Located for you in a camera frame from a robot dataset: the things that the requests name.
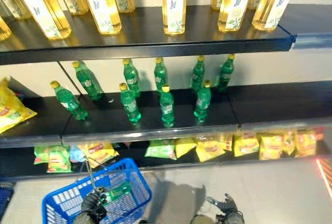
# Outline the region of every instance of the packaged snack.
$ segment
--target packaged snack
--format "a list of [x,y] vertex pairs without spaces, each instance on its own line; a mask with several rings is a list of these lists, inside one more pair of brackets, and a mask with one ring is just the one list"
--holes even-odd
[[145,157],[170,158],[176,160],[174,152],[174,140],[150,140],[150,145],[146,150]]
[[7,78],[4,78],[0,82],[0,133],[36,114],[22,104],[15,93],[7,87]]

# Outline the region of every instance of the product label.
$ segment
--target product label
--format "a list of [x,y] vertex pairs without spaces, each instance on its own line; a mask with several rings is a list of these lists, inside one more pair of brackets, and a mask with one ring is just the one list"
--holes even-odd
[[231,0],[228,17],[226,21],[226,29],[238,29],[242,21],[248,0]]
[[284,13],[289,0],[275,0],[266,20],[265,28],[275,28]]
[[184,0],[166,0],[169,32],[178,32],[181,30],[183,22],[183,2]]
[[48,38],[61,37],[58,27],[44,0],[24,0],[35,21]]
[[107,7],[106,0],[88,0],[91,13],[101,32],[112,32],[113,24],[110,19],[110,10]]

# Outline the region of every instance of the snack bag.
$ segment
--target snack bag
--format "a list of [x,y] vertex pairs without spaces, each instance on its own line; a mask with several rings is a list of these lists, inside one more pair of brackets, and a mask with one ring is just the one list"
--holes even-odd
[[36,114],[22,104],[15,93],[7,87],[7,78],[4,78],[0,82],[0,133]]
[[96,168],[100,164],[119,155],[110,143],[99,143],[97,141],[92,144],[77,145],[77,147],[83,151],[87,158],[95,160],[93,161],[92,159],[89,159],[91,168]]
[[153,158],[170,158],[176,160],[174,152],[174,140],[150,140],[150,145],[147,147],[145,157]]
[[234,135],[234,156],[257,152],[259,149],[259,142],[255,133],[243,133],[242,135]]

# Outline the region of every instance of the blue plastic basket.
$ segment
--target blue plastic basket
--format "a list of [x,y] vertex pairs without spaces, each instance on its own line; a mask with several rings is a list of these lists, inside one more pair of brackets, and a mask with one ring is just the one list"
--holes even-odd
[[[96,187],[103,186],[108,190],[119,186],[124,181],[131,185],[131,192],[124,194],[105,208],[107,216],[100,222],[132,224],[139,219],[151,200],[151,190],[130,158],[122,159],[105,169],[93,173]],[[81,210],[84,197],[92,191],[90,177],[87,176],[62,189],[46,195],[43,199],[43,223],[72,223]]]

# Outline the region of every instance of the shelf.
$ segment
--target shelf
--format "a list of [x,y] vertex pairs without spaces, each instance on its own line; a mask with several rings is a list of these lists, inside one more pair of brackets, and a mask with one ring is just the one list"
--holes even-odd
[[188,6],[186,31],[165,35],[161,7],[137,8],[120,14],[120,34],[100,35],[90,13],[72,17],[69,38],[49,41],[32,20],[9,24],[12,36],[0,43],[0,65],[140,57],[170,57],[200,54],[288,51],[292,37],[278,27],[273,32],[257,31],[251,26],[253,11],[248,10],[241,29],[222,33],[217,29],[219,12],[209,5]]

